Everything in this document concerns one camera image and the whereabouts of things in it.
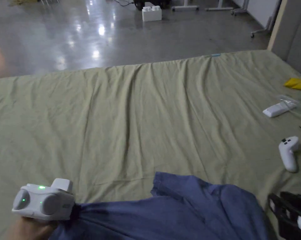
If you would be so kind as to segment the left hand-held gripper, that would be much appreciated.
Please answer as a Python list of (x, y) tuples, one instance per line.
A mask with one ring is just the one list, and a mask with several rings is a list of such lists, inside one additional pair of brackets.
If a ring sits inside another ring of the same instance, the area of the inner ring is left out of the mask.
[(65, 221), (70, 219), (74, 205), (73, 182), (56, 178), (51, 186), (22, 186), (13, 201), (12, 213), (39, 222)]

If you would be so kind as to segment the person's left hand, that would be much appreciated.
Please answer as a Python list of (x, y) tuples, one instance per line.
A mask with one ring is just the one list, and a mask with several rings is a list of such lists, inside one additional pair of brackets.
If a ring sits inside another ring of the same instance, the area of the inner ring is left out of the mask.
[(48, 240), (58, 222), (38, 222), (28, 217), (18, 217), (8, 229), (6, 240)]

